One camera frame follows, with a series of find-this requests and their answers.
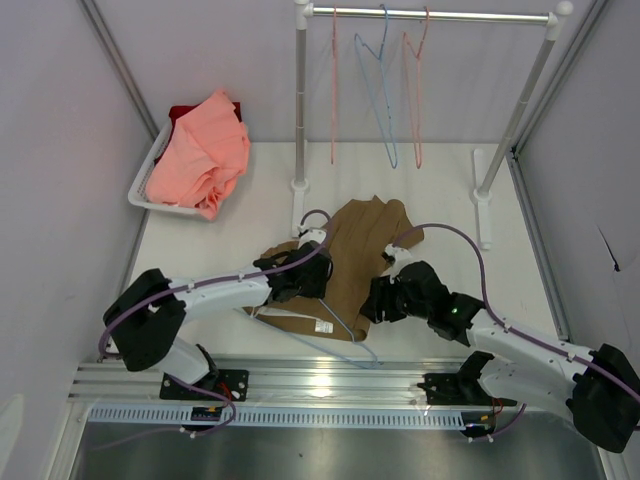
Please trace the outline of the tan pleated skirt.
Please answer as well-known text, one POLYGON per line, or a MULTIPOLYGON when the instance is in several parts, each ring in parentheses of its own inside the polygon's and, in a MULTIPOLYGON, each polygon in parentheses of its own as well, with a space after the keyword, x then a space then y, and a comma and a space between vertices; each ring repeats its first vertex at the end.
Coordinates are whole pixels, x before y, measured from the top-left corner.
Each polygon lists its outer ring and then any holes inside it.
POLYGON ((352 199, 332 217, 328 250, 333 273, 321 300, 295 297, 256 310, 261 322, 285 332, 341 341, 361 342, 372 322, 360 314, 370 282, 383 274, 385 247, 413 227, 405 205, 352 199))

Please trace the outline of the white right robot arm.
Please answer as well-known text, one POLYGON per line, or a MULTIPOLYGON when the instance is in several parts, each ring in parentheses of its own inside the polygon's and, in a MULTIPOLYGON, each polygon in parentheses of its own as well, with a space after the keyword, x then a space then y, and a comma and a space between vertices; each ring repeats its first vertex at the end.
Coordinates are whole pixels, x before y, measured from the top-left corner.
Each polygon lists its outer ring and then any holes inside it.
POLYGON ((419 386, 431 405, 526 404, 612 453, 625 450, 639 425, 639 377, 619 349, 592 350, 496 321, 484 301, 449 291, 424 261, 373 279, 360 312, 375 323, 422 319, 470 349, 456 373, 424 376, 419 386))

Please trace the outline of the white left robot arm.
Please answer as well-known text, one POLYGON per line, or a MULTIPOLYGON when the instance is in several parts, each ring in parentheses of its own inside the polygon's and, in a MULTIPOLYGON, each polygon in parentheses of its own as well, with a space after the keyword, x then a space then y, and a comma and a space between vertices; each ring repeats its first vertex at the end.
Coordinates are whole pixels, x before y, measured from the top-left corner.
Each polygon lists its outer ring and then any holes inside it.
POLYGON ((328 250, 308 240, 215 278, 178 280, 148 270, 103 314, 100 348, 110 339, 128 371, 157 369, 180 381, 192 398, 207 399, 217 387, 217 366, 204 347, 179 337, 181 327, 220 311, 322 298, 332 269, 328 250))

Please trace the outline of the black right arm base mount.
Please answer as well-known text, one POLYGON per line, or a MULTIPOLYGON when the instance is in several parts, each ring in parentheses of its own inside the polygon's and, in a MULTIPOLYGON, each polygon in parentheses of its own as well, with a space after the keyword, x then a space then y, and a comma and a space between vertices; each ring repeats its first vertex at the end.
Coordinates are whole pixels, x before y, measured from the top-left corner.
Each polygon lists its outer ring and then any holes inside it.
POLYGON ((494 404, 494 397, 480 385, 481 371, 496 358, 486 352, 475 351, 455 373, 425 373, 417 387, 426 394, 428 405, 483 406, 494 404))

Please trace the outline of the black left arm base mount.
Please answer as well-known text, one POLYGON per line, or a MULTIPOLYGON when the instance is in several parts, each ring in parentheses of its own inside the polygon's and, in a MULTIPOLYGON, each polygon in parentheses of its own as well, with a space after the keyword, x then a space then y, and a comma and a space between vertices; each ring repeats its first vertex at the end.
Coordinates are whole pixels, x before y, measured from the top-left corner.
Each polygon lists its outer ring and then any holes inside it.
POLYGON ((194 388, 200 388, 224 396, 230 401, 244 402, 247 399, 249 387, 249 371, 220 369, 202 345, 196 344, 195 347, 200 351, 200 355, 207 364, 207 374, 198 380, 191 388, 181 386, 179 383, 171 380, 168 374, 164 374, 159 397, 162 400, 213 400, 213 397, 210 395, 194 391, 194 388))

